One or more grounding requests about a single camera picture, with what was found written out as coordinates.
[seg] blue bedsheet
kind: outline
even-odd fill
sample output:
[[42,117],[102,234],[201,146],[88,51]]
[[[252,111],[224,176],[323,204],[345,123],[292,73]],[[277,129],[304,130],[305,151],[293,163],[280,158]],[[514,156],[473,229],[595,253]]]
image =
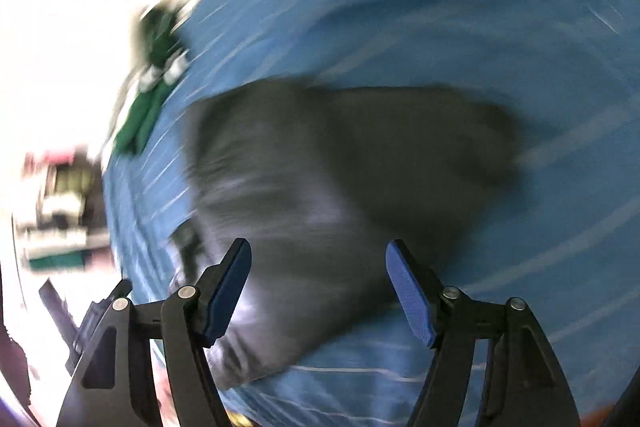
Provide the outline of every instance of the blue bedsheet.
[[[520,117],[524,175],[441,278],[479,299],[525,298],[579,409],[612,402],[640,362],[639,22],[639,0],[203,0],[182,29],[194,63],[145,152],[105,174],[134,300],[164,298],[174,273],[167,237],[191,212],[178,139],[190,103],[273,74],[464,87]],[[264,425],[402,425],[430,357],[390,307],[224,400]],[[461,425],[478,404],[474,368]]]

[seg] screw head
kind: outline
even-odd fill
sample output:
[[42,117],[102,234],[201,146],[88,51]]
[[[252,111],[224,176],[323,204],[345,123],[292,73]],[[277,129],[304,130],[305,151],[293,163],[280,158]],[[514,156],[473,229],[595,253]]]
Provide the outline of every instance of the screw head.
[[122,311],[124,308],[129,306],[129,299],[124,297],[120,297],[119,299],[115,299],[111,307],[117,312]]
[[447,299],[454,300],[460,297],[460,290],[455,286],[445,286],[444,290],[442,290],[442,295]]
[[509,304],[514,310],[519,312],[523,311],[527,307],[527,303],[523,301],[520,297],[511,297],[509,300]]
[[196,295],[196,288],[193,286],[183,286],[178,290],[178,297],[180,299],[190,299]]

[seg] bed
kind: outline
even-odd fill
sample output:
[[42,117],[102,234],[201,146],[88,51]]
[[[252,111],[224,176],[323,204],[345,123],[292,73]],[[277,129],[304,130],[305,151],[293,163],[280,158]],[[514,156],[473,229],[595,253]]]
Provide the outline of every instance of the bed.
[[[168,240],[192,212],[180,118],[194,101],[276,74],[323,85],[461,87],[522,122],[522,179],[492,206],[445,283],[522,296],[581,413],[612,403],[640,361],[639,0],[200,0],[181,27],[194,61],[145,151],[104,175],[112,241],[132,299],[162,299]],[[482,346],[460,425],[472,425]],[[287,371],[223,393],[261,425],[403,425],[431,353],[399,305]]]

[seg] wrinkled fabric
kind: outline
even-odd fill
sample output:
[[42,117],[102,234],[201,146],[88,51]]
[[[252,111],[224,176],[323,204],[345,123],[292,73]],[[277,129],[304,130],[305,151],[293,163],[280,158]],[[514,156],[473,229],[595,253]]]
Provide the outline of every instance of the wrinkled fabric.
[[444,263],[513,174],[514,120],[496,105],[443,87],[294,80],[196,102],[183,120],[206,253],[181,250],[181,283],[236,237],[254,258],[228,331],[207,352],[221,389],[284,369],[391,300],[391,239]]

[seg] dark gray fabric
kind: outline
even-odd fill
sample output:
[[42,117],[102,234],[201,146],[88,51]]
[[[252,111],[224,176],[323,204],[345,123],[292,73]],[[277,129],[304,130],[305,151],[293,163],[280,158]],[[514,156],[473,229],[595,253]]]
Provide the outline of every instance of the dark gray fabric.
[[390,239],[432,266],[446,261],[513,173],[514,123],[495,105],[443,87],[304,84],[261,80],[184,118],[205,248],[188,249],[176,283],[194,282],[236,237],[254,254],[228,331],[207,353],[220,389],[287,367],[393,298]]

